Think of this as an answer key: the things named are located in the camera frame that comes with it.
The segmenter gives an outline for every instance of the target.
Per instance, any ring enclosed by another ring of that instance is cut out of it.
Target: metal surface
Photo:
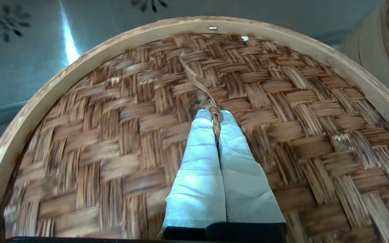
[[[149,0],[145,7],[130,0],[0,0],[0,122],[10,120],[79,55],[137,26],[184,16],[232,16],[274,23],[333,44],[381,1],[165,0],[168,8],[156,1],[154,13]],[[25,13],[31,17],[10,25]]]

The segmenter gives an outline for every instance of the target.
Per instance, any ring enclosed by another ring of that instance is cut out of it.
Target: stacked bamboo steamer
[[[389,0],[363,20],[341,52],[389,88]]]

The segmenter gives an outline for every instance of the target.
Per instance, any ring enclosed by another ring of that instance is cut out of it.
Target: woven bamboo mat
[[[64,94],[18,161],[6,237],[156,238],[196,114],[182,52],[238,120],[289,242],[389,242],[389,124],[328,66],[221,34],[126,50]]]

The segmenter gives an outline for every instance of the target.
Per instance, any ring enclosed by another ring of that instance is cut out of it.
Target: bamboo steamer
[[[389,0],[363,20],[341,52],[389,88]]]
[[[230,17],[133,29],[45,84],[0,140],[2,237],[156,237],[196,113],[182,52],[238,120],[289,242],[389,242],[389,90],[316,40]]]

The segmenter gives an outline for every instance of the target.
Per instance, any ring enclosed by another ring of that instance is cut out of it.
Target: bamboo steamer lid
[[[4,237],[156,238],[199,98],[182,52],[240,124],[289,242],[389,242],[389,90],[313,39],[228,17],[142,26],[47,83],[0,140]]]

